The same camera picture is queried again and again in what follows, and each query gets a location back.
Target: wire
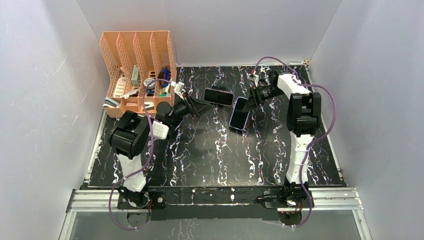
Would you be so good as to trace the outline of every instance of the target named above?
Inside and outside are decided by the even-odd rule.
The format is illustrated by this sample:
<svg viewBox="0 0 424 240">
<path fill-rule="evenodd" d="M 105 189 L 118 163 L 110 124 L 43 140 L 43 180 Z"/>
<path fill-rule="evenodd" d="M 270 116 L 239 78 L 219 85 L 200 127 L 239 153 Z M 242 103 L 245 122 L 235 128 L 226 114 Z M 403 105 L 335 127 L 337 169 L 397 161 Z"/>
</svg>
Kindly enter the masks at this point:
<svg viewBox="0 0 424 240">
<path fill-rule="evenodd" d="M 280 59 L 278 59 L 278 58 L 276 58 L 276 57 L 273 57 L 273 56 L 264 56 L 264 57 L 262 57 L 261 59 L 259 59 L 259 61 L 257 61 L 257 63 L 256 63 L 256 65 L 254 66 L 254 68 L 253 68 L 253 70 L 252 70 L 252 72 L 251 72 L 251 74 L 254 74 L 255 72 L 256 72 L 256 68 L 258 68 L 258 65 L 261 63 L 261 61 L 262 60 L 264 60 L 264 59 L 274 59 L 274 60 L 276 60 L 276 61 L 278 61 L 278 62 L 280 62 L 282 65 L 284 65 L 288 70 L 290 70 L 290 72 L 292 73 L 292 74 L 296 74 L 296 71 L 293 69 L 293 68 L 291 68 L 289 65 L 287 65 L 287 64 L 285 64 L 283 61 L 281 61 Z"/>
<path fill-rule="evenodd" d="M 144 110 L 144 112 L 145 112 L 145 114 L 146 114 L 146 117 L 148 118 L 147 119 L 147 122 L 148 122 L 148 127 L 149 127 L 149 129 L 150 129 L 150 142 L 151 142 L 151 145 L 150 145 L 150 152 L 149 152 L 149 155 L 148 155 L 148 159 L 147 159 L 147 161 L 146 161 L 146 163 L 144 164 L 144 166 L 142 167 L 142 168 L 140 168 L 139 170 L 137 170 L 137 171 L 135 171 L 135 172 L 133 172 L 133 173 L 130 173 L 130 174 L 128 174 L 128 175 L 126 175 L 126 176 L 124 176 L 122 179 L 120 179 L 119 181 L 117 181 L 114 185 L 113 185 L 113 187 L 112 187 L 112 190 L 110 191 L 110 195 L 109 195 L 109 203 L 108 203 L 108 208 L 109 208 L 109 214 L 110 214 L 110 217 L 112 217 L 112 220 L 113 220 L 113 222 L 116 224 L 116 225 L 118 225 L 118 227 L 120 227 L 120 228 L 122 228 L 122 229 L 125 229 L 125 230 L 132 230 L 132 231 L 134 231 L 134 230 L 137 230 L 137 229 L 140 229 L 140 228 L 142 228 L 142 227 L 144 227 L 146 224 L 148 224 L 149 222 L 150 222 L 150 220 L 148 221 L 148 222 L 145 222 L 145 223 L 143 223 L 143 224 L 141 224 L 140 226 L 137 226 L 137 227 L 126 227 L 126 226 L 123 226 L 123 225 L 121 225 L 116 219 L 115 219 L 115 217 L 114 217 L 114 214 L 112 213 L 112 207 L 111 207 L 111 204 L 112 204 L 112 195 L 114 194 L 114 190 L 115 190 L 115 188 L 119 185 L 119 184 L 123 184 L 124 183 L 124 181 L 125 181 L 125 179 L 127 179 L 127 178 L 130 178 L 130 177 L 132 177 L 132 176 L 134 176 L 134 175 L 136 175 L 136 174 L 138 174 L 138 173 L 140 173 L 140 172 L 143 172 L 146 168 L 147 168 L 147 166 L 150 164 L 150 161 L 152 160 L 152 156 L 153 156 L 153 146 L 154 146 L 154 142 L 155 142 L 155 138 L 153 137 L 153 126 L 152 126 L 152 121 L 151 121 L 151 119 L 152 119 L 152 117 L 150 116 L 150 113 L 147 111 L 147 109 L 146 109 L 146 106 L 144 105 L 144 102 L 145 102 L 145 96 L 146 96 L 146 94 L 147 94 L 147 90 L 148 90 L 148 88 L 149 88 L 149 86 L 151 85 L 151 84 L 153 84 L 154 82 L 159 82 L 159 81 L 164 81 L 164 82 L 167 82 L 167 83 L 171 83 L 171 81 L 168 81 L 168 80 L 165 80 L 165 79 L 155 79 L 155 80 L 153 80 L 153 81 L 151 81 L 145 88 L 144 88 L 144 92 L 143 92 L 143 97 L 142 97 L 142 102 L 143 102 L 143 110 Z"/>
<path fill-rule="evenodd" d="M 308 159 L 309 156 L 309 150 L 311 149 L 311 146 L 314 145 L 316 142 L 323 140 L 324 138 L 327 137 L 327 135 L 331 132 L 331 130 L 334 127 L 334 123 L 336 122 L 336 117 L 337 117 L 337 104 L 336 104 L 336 98 L 334 97 L 334 95 L 330 92 L 330 90 L 328 90 L 326 87 L 321 86 L 321 85 L 317 85 L 317 84 L 299 84 L 300 86 L 304 86 L 304 87 L 315 87 L 315 88 L 320 88 L 324 91 L 327 92 L 327 94 L 330 96 L 331 101 L 332 101 L 332 107 L 333 107 L 333 115 L 332 115 L 332 120 L 331 120 L 331 124 L 330 127 L 327 129 L 327 131 L 319 138 L 311 141 L 307 146 L 306 146 L 306 154 L 302 160 L 302 163 L 300 164 L 300 174 L 299 174 L 299 179 L 300 179 L 300 184 L 302 186 L 302 189 L 304 190 L 304 192 L 306 193 L 307 198 L 309 199 L 309 212 L 307 213 L 306 218 L 299 223 L 298 225 L 296 225 L 296 227 L 300 227 L 302 225 L 304 225 L 309 217 L 311 216 L 312 213 L 312 198 L 311 195 L 309 194 L 308 190 L 305 187 L 304 181 L 302 179 L 302 170 L 304 168 L 304 164 L 306 162 L 306 160 Z"/>
</svg>

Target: black marble table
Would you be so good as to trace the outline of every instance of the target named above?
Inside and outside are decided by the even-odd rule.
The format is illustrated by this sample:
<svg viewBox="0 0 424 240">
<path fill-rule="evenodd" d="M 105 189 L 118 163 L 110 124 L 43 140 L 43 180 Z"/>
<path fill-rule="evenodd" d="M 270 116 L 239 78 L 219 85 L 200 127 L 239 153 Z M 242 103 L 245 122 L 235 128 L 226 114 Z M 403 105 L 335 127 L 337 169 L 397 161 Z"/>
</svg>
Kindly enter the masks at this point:
<svg viewBox="0 0 424 240">
<path fill-rule="evenodd" d="M 304 65 L 293 66 L 299 77 L 308 79 Z M 252 66 L 181 67 L 177 78 L 185 90 L 203 99 L 205 88 L 226 86 L 235 97 L 249 97 L 253 82 L 247 79 Z M 262 66 L 261 78 L 269 71 L 285 71 L 281 66 Z M 243 131 L 229 128 L 233 107 L 215 107 L 201 118 L 184 117 L 182 127 L 171 140 L 156 140 L 152 162 L 145 171 L 149 186 L 221 187 L 282 185 L 289 166 L 290 134 L 286 127 L 289 100 L 270 99 L 251 111 Z M 89 187 L 111 188 L 123 177 L 117 156 L 107 144 L 107 136 L 117 119 L 106 117 L 90 176 Z M 321 127 L 317 137 L 324 133 Z M 150 142 L 142 152 L 143 164 Z M 310 151 L 308 181 L 311 185 L 341 185 L 327 139 Z"/>
</svg>

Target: white wall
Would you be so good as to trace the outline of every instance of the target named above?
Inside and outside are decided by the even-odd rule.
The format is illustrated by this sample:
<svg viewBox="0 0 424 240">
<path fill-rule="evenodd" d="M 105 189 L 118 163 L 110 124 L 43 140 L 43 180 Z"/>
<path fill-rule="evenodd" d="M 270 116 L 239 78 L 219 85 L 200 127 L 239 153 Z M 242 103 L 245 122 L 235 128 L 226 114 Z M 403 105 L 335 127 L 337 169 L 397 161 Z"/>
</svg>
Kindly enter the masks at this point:
<svg viewBox="0 0 424 240">
<path fill-rule="evenodd" d="M 310 64 L 337 98 L 330 135 L 371 235 L 423 239 L 424 2 L 343 0 Z"/>
<path fill-rule="evenodd" d="M 76 1 L 0 3 L 0 239 L 58 239 L 109 75 Z"/>
<path fill-rule="evenodd" d="M 178 64 L 311 59 L 341 0 L 77 0 L 95 35 L 171 30 Z"/>
</svg>

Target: round container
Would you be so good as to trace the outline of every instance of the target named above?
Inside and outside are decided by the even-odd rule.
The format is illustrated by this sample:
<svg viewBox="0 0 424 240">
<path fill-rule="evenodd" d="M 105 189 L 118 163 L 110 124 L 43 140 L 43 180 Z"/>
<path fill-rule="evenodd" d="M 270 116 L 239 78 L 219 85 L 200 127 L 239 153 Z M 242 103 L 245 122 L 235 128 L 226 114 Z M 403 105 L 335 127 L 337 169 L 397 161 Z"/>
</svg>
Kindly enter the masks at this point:
<svg viewBox="0 0 424 240">
<path fill-rule="evenodd" d="M 154 80 L 155 80 L 154 78 L 149 77 L 146 80 L 144 80 L 143 84 L 144 84 L 145 87 L 147 87 L 147 85 Z M 156 82 L 152 83 L 147 89 L 155 89 L 155 86 L 156 86 Z"/>
</svg>

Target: black screen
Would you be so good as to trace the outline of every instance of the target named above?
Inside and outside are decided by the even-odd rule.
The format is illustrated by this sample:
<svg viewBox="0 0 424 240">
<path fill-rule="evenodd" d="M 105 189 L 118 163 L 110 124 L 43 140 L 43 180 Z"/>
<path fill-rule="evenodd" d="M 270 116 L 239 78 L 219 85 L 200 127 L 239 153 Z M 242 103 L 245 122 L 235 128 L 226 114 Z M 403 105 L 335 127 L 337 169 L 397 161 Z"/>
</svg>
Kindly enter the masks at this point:
<svg viewBox="0 0 424 240">
<path fill-rule="evenodd" d="M 213 104 L 231 106 L 233 105 L 233 98 L 234 98 L 234 95 L 231 92 L 208 89 L 208 88 L 204 90 L 203 99 L 206 102 L 210 102 Z"/>
<path fill-rule="evenodd" d="M 238 97 L 235 101 L 235 107 L 232 111 L 231 120 L 229 126 L 238 130 L 245 129 L 246 120 L 249 117 L 249 112 L 242 112 L 243 107 L 247 103 L 247 98 Z"/>
</svg>

